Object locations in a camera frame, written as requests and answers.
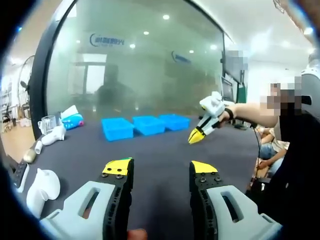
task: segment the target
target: wooden floor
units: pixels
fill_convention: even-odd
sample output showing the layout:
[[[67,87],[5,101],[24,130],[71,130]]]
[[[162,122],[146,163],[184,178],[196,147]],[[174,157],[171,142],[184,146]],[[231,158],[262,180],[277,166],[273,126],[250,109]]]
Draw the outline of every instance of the wooden floor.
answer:
[[[31,126],[17,125],[11,130],[1,133],[1,140],[5,153],[20,163],[25,152],[34,144],[35,137]]]

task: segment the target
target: company logo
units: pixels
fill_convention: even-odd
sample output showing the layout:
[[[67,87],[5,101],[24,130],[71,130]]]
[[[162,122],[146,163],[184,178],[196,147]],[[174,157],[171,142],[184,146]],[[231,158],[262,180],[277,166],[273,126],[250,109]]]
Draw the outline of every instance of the company logo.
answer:
[[[93,33],[90,36],[90,44],[94,47],[112,47],[113,45],[125,45],[125,40],[115,37],[105,37]]]
[[[173,58],[173,61],[176,63],[186,63],[186,64],[191,64],[191,61],[184,56],[178,55],[175,53],[175,51],[171,52],[171,56]]]

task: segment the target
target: wristband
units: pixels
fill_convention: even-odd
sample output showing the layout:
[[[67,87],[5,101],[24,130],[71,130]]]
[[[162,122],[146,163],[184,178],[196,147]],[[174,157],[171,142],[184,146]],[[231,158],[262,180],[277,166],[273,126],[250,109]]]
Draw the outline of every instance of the wristband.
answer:
[[[225,108],[224,109],[228,114],[229,114],[229,120],[233,120],[234,119],[234,113],[229,109],[229,108]]]

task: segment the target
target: window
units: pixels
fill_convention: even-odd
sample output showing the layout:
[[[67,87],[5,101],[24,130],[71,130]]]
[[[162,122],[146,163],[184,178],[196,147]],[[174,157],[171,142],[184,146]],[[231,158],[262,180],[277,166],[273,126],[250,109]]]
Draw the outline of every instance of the window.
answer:
[[[79,0],[53,46],[48,114],[197,115],[221,91],[223,32],[185,1]]]

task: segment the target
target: computer screen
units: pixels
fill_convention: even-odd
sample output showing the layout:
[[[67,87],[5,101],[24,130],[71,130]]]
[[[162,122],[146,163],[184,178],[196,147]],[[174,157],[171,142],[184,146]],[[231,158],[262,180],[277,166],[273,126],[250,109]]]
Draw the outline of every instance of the computer screen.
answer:
[[[231,82],[221,77],[222,83],[222,96],[226,101],[234,102],[234,89]]]

